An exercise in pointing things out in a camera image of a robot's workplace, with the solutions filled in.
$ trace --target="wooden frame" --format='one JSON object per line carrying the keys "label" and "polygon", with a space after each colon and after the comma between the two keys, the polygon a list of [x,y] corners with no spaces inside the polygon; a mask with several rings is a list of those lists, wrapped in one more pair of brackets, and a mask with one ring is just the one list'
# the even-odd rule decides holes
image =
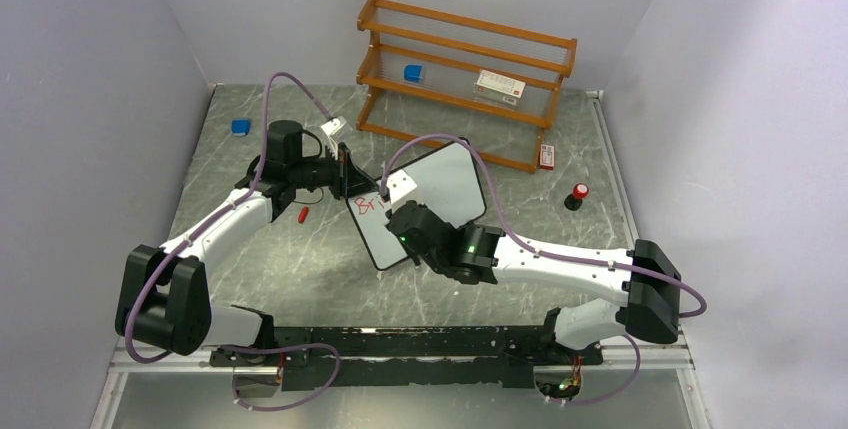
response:
{"label": "wooden frame", "polygon": [[[459,41],[436,34],[429,34],[427,32],[420,32],[417,30],[384,24],[378,22],[377,20],[377,15],[380,10],[410,14],[413,16],[432,19],[448,24],[470,27],[480,31],[505,36],[507,40],[508,38],[524,39],[538,44],[552,46],[552,48],[555,48],[557,50],[564,49],[566,51],[566,55],[561,62],[554,62],[550,60],[540,59],[538,57],[520,54],[518,52],[489,48],[479,44],[473,44],[467,41]],[[356,21],[356,27],[360,31],[367,30],[371,32],[368,52],[365,55],[362,64],[359,66],[359,71],[356,74],[357,84],[367,84],[369,86],[368,97],[365,101],[365,105],[362,107],[362,111],[360,111],[359,117],[356,120],[357,129],[382,134],[404,141],[410,141],[418,137],[414,134],[408,134],[405,132],[397,131],[376,124],[371,124],[368,122],[368,116],[371,114],[371,110],[374,107],[374,102],[376,101],[378,95],[384,90],[395,91],[403,94],[409,94],[412,96],[423,97],[425,99],[444,102],[454,106],[464,107],[473,111],[478,111],[536,126],[538,129],[536,131],[536,141],[534,145],[533,159],[530,162],[516,161],[513,159],[497,156],[495,154],[481,153],[481,156],[487,162],[500,164],[503,166],[522,170],[531,174],[536,172],[536,169],[539,165],[539,152],[541,150],[542,142],[544,141],[545,131],[553,126],[554,119],[556,117],[557,101],[559,99],[562,81],[564,78],[569,77],[571,75],[571,71],[574,68],[575,55],[577,51],[576,39],[564,39],[561,37],[549,36],[546,34],[527,31],[524,29],[518,29],[514,27],[504,26],[501,24],[480,21],[469,17],[457,16],[455,14],[449,14],[446,12],[434,11],[431,9],[425,9],[421,7],[410,6],[408,4],[385,0],[367,0],[359,13],[359,17]],[[506,61],[513,64],[520,64],[526,67],[542,69],[553,73],[554,78],[552,81],[545,81],[537,77],[530,77],[528,75],[516,72],[500,70],[496,67],[480,66],[458,59],[436,56],[420,51],[399,47],[398,45],[381,44],[380,34],[387,34],[428,44],[434,44],[458,51],[486,56],[493,60]],[[507,77],[511,77],[513,79],[520,80],[530,87],[549,91],[550,94],[548,95],[548,100],[542,110],[542,115],[536,116],[511,109],[498,107],[491,104],[486,104],[484,102],[479,102],[472,99],[458,97],[456,95],[444,94],[438,92],[437,90],[433,90],[433,88],[425,88],[423,86],[391,81],[382,78],[379,75],[375,75],[380,74],[380,61],[381,55],[383,53],[396,54],[410,59],[427,62],[432,65],[450,67],[453,69],[459,69],[470,73],[479,73],[480,70],[486,69]],[[422,145],[428,147],[440,147],[443,145],[443,143],[437,141],[424,141],[422,142]]]}

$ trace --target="bottle with red cap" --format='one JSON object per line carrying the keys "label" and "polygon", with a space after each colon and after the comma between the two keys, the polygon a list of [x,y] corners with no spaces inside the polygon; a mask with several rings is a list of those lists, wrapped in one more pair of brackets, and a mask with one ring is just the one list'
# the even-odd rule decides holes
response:
{"label": "bottle with red cap", "polygon": [[571,190],[571,194],[565,198],[565,202],[563,203],[565,207],[570,211],[576,211],[580,209],[580,206],[583,205],[583,199],[589,195],[589,186],[585,183],[578,182],[574,185],[574,189]]}

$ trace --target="small red box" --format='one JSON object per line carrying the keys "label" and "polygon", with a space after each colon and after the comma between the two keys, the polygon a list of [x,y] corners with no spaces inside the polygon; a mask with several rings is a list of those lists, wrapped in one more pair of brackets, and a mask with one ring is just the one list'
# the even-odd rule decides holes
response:
{"label": "small red box", "polygon": [[542,144],[539,151],[539,167],[552,171],[554,169],[554,146]]}

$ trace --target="blue object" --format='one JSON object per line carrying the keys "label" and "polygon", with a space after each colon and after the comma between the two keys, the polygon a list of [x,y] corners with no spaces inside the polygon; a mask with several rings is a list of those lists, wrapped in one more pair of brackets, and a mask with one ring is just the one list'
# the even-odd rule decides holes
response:
{"label": "blue object", "polygon": [[410,64],[403,69],[403,78],[409,82],[421,82],[424,77],[424,67]]}
{"label": "blue object", "polygon": [[250,119],[233,119],[233,135],[246,136],[250,132]]}

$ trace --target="gray marble surface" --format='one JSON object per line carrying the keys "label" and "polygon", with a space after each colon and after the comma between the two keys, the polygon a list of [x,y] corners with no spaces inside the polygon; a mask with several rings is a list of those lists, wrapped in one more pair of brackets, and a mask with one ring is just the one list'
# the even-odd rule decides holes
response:
{"label": "gray marble surface", "polygon": [[[351,124],[365,102],[365,88],[310,86],[337,116]],[[172,236],[196,223],[232,190],[259,151],[262,87],[216,88],[194,158],[185,179]],[[249,117],[247,137],[230,135],[230,122]],[[294,86],[271,92],[270,120],[293,119],[318,133],[323,121],[309,99]],[[448,132],[469,138],[484,151],[529,160],[535,128],[431,101],[397,94],[381,95],[372,122],[407,132]],[[354,162],[373,176],[400,146],[384,136],[355,131],[345,141]],[[528,175],[491,166],[506,217],[527,237],[591,248],[626,246],[623,214],[609,178],[589,101],[582,92],[565,92],[557,121],[546,142],[557,151],[554,171]],[[305,142],[304,151],[317,150]],[[407,159],[421,155],[416,148]],[[564,197],[577,182],[591,193],[583,207],[570,212]],[[302,191],[311,201],[318,193]],[[498,225],[491,201],[480,219]],[[293,205],[274,224],[260,230],[210,277],[214,304],[238,304],[274,316],[277,325],[410,326],[540,324],[553,307],[575,306],[585,295],[532,284],[463,286],[405,262],[378,273],[348,209],[329,196],[310,206],[304,224]]]}

